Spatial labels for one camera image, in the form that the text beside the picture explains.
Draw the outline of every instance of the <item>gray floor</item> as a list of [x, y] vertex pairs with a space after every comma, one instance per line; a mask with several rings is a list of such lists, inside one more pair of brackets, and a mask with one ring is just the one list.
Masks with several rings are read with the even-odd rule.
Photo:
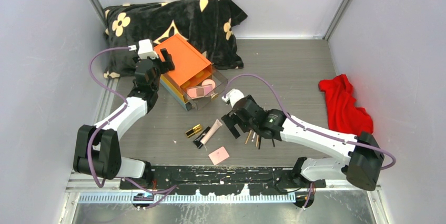
[[317, 191], [304, 211], [292, 203], [161, 204], [136, 211], [130, 204], [79, 204], [75, 224], [85, 223], [376, 223], [363, 190]]
[[[328, 44], [324, 40], [238, 40], [238, 55], [244, 69], [221, 71], [228, 79], [240, 73], [255, 73], [273, 84], [287, 110], [298, 118], [327, 126], [323, 93], [318, 89], [322, 79], [335, 77]], [[133, 78], [121, 78], [118, 92], [127, 95]], [[245, 95], [251, 94], [256, 102], [267, 109], [278, 108], [270, 90], [251, 77], [235, 81], [233, 88]], [[163, 87], [158, 92], [155, 108], [137, 121], [120, 140], [121, 154], [125, 157], [150, 161], [158, 165], [212, 165], [208, 154], [224, 146], [230, 157], [220, 165], [236, 166], [292, 166], [298, 157], [321, 158], [325, 155], [305, 146], [288, 142], [263, 141], [261, 149], [253, 143], [245, 145], [246, 136], [234, 139], [226, 127], [221, 127], [205, 148], [197, 149], [185, 136], [192, 126], [211, 126], [230, 110], [220, 98], [200, 111], [186, 112]], [[113, 102], [113, 110], [122, 103]]]

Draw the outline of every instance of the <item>floral pillow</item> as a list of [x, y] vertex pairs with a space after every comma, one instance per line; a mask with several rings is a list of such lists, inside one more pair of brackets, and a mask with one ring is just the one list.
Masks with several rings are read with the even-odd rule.
[[[151, 39], [155, 45], [180, 34], [195, 49], [206, 55], [217, 69], [243, 68], [237, 55], [232, 27], [248, 16], [231, 0], [180, 0], [112, 6], [104, 9], [110, 47], [137, 44]], [[132, 76], [134, 53], [111, 52], [104, 77]]]

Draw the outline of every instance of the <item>red towel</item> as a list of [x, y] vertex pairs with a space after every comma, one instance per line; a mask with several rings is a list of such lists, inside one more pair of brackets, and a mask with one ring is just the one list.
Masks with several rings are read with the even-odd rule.
[[328, 127], [331, 130], [360, 135], [362, 131], [373, 133], [373, 120], [362, 107], [355, 107], [353, 86], [345, 74], [319, 82], [319, 90], [325, 92]]

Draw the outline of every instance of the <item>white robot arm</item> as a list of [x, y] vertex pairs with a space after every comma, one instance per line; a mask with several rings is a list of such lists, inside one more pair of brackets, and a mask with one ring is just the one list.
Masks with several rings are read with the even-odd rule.
[[83, 125], [79, 129], [73, 168], [80, 173], [92, 174], [87, 160], [88, 141], [93, 132], [106, 123], [93, 140], [95, 147], [92, 150], [92, 160], [97, 176], [106, 179], [144, 178], [149, 184], [152, 181], [150, 163], [122, 157], [119, 140], [133, 123], [151, 111], [158, 99], [161, 74], [174, 70], [175, 66], [171, 55], [165, 49], [161, 50], [164, 57], [164, 61], [161, 61], [148, 39], [139, 41], [138, 48], [130, 47], [131, 50], [138, 49], [137, 56], [134, 57], [136, 62], [134, 86], [126, 102], [107, 118], [93, 126]]
[[299, 158], [293, 169], [297, 184], [307, 186], [321, 179], [346, 179], [361, 189], [375, 190], [384, 156], [370, 149], [346, 144], [348, 141], [361, 141], [378, 147], [371, 134], [343, 134], [289, 115], [296, 124], [281, 110], [263, 110], [250, 95], [245, 97], [237, 89], [232, 89], [222, 99], [232, 107], [232, 111], [222, 120], [236, 138], [240, 136], [235, 129], [235, 125], [238, 125], [243, 132], [253, 130], [263, 138], [294, 142], [330, 156], [322, 159]]

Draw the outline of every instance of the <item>pink compact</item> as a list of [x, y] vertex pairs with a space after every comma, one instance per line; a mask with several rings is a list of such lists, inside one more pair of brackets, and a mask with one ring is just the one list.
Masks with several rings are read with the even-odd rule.
[[192, 88], [187, 88], [187, 95], [191, 99], [203, 98], [208, 95], [213, 90], [212, 85], [202, 85], [196, 86]]
[[205, 79], [203, 80], [203, 82], [201, 83], [202, 86], [205, 85], [212, 85], [212, 89], [215, 88], [215, 82], [212, 79]]

